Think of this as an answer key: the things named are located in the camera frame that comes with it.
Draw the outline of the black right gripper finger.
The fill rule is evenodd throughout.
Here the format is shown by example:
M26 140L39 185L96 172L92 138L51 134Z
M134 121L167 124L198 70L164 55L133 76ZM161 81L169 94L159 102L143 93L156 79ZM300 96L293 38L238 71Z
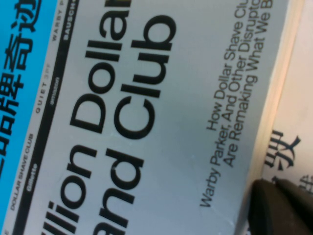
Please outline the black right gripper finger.
M313 196L286 179L256 180L248 223L252 235L311 235Z

